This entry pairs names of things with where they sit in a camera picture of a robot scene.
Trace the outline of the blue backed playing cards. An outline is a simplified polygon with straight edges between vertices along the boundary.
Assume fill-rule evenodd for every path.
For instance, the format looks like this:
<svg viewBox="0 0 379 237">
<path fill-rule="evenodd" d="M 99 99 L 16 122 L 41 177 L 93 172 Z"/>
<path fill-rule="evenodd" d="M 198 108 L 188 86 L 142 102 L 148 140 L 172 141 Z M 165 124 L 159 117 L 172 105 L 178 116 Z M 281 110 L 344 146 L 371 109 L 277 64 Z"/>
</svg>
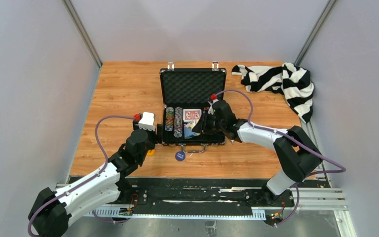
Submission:
<svg viewBox="0 0 379 237">
<path fill-rule="evenodd" d="M 190 139 L 200 135 L 200 132 L 194 132 L 192 129 L 198 124 L 199 120 L 191 120 L 184 126 L 184 138 Z"/>
</svg>

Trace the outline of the blue small blind button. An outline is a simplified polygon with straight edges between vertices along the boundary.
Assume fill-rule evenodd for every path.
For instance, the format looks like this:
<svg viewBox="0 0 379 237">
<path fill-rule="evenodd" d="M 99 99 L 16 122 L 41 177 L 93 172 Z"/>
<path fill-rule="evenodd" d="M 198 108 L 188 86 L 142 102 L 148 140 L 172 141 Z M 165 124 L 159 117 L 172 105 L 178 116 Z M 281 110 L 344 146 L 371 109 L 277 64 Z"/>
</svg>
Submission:
<svg viewBox="0 0 379 237">
<path fill-rule="evenodd" d="M 178 151 L 175 154 L 176 161 L 184 161 L 186 159 L 186 153 L 183 151 Z"/>
</svg>

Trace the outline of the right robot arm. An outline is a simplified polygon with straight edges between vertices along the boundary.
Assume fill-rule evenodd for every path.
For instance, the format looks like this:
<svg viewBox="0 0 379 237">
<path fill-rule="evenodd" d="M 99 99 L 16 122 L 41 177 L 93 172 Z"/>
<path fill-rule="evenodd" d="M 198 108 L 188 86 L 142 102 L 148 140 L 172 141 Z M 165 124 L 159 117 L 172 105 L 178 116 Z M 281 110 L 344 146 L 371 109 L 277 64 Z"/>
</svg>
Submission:
<svg viewBox="0 0 379 237">
<path fill-rule="evenodd" d="M 229 140 L 275 151 L 281 169 L 262 187 L 263 201 L 270 206 L 280 202 L 284 191 L 302 182 L 322 163 L 320 152 L 301 127 L 276 129 L 237 118 L 225 100 L 215 100 L 193 131 L 221 132 Z"/>
</svg>

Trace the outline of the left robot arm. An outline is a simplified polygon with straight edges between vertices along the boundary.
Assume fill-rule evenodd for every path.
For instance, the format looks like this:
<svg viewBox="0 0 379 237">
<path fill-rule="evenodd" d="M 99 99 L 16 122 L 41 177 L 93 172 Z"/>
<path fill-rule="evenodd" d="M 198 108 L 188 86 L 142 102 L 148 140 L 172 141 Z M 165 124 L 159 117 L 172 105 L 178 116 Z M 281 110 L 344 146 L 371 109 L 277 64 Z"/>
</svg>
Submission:
<svg viewBox="0 0 379 237">
<path fill-rule="evenodd" d="M 133 131 L 110 157 L 102 149 L 104 163 L 88 175 L 59 189 L 42 189 L 28 215 L 31 237 L 61 237 L 74 222 L 103 204 L 128 203 L 131 184 L 126 177 L 142 166 L 157 144 L 154 114 L 131 118 Z"/>
</svg>

